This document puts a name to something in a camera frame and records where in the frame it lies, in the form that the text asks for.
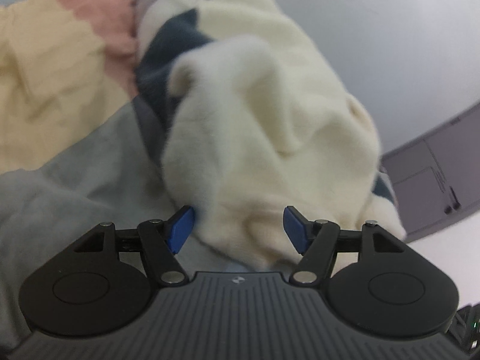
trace white wall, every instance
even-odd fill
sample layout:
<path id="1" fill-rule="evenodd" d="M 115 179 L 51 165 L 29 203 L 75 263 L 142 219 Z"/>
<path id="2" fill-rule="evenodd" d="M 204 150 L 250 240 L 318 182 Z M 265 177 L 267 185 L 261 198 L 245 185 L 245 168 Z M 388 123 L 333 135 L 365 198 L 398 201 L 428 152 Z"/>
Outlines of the white wall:
<path id="1" fill-rule="evenodd" d="M 452 278 L 460 307 L 480 302 L 480 212 L 409 246 Z"/>
<path id="2" fill-rule="evenodd" d="M 374 117 L 385 151 L 480 100 L 480 0 L 277 0 Z"/>

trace metal rivet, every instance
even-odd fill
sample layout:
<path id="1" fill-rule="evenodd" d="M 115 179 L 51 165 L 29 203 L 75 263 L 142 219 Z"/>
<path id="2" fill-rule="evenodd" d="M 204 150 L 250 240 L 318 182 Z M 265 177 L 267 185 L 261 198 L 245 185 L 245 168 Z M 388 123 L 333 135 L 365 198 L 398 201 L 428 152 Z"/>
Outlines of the metal rivet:
<path id="1" fill-rule="evenodd" d="M 185 279 L 185 275 L 179 271 L 168 271 L 162 274 L 160 277 L 163 282 L 168 284 L 177 284 Z"/>
<path id="2" fill-rule="evenodd" d="M 317 275 L 310 271 L 298 271 L 293 274 L 293 280 L 297 283 L 309 284 L 317 280 Z"/>

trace blanket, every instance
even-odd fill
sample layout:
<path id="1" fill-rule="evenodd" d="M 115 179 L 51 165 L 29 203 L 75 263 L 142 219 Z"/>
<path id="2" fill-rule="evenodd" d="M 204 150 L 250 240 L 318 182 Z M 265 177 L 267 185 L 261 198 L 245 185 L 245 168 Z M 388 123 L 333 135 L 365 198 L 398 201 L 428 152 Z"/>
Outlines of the blanket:
<path id="1" fill-rule="evenodd" d="M 348 229 L 374 218 L 404 237 L 373 188 L 370 116 L 273 0 L 148 1 L 137 85 L 166 136 L 166 188 L 195 207 L 203 242 L 259 270 L 296 263 L 287 205 Z"/>
<path id="2" fill-rule="evenodd" d="M 272 0 L 21 1 L 0 71 L 0 353 L 23 280 L 99 222 L 194 205 L 189 275 L 297 261 L 289 204 L 402 236 L 368 114 Z"/>

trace round black pad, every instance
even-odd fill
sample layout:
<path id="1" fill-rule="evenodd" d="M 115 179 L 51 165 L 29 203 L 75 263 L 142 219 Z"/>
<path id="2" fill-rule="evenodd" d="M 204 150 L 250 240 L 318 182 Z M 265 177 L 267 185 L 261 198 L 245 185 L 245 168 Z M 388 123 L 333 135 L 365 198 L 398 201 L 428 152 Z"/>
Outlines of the round black pad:
<path id="1" fill-rule="evenodd" d="M 30 328 L 70 337 L 101 335 L 142 313 L 150 282 L 118 261 L 113 231 L 105 230 L 110 249 L 78 252 L 82 249 L 75 251 L 73 244 L 24 281 L 19 302 Z"/>
<path id="2" fill-rule="evenodd" d="M 102 275 L 77 272 L 59 279 L 53 285 L 53 293 L 65 303 L 86 304 L 104 297 L 109 287 L 109 281 Z"/>
<path id="3" fill-rule="evenodd" d="M 416 253 L 378 253 L 349 265 L 330 279 L 327 297 L 354 327 L 393 338 L 445 332 L 458 305 L 452 280 Z"/>
<path id="4" fill-rule="evenodd" d="M 396 305 L 416 302 L 425 293 L 425 287 L 419 279 L 398 272 L 375 276 L 370 280 L 368 289 L 381 302 Z"/>

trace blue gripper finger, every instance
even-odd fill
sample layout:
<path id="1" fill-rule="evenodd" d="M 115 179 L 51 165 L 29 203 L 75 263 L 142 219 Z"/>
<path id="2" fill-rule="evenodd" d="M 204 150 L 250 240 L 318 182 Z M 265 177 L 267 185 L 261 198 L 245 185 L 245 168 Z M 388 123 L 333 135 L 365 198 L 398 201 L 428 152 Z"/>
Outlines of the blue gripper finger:
<path id="1" fill-rule="evenodd" d="M 304 254 L 310 246 L 308 239 L 309 222 L 294 206 L 285 207 L 283 211 L 283 229 L 289 236 L 298 253 Z"/>
<path id="2" fill-rule="evenodd" d="M 173 254 L 177 254 L 194 229 L 195 211 L 190 206 L 183 206 L 167 221 L 169 237 L 166 244 Z"/>

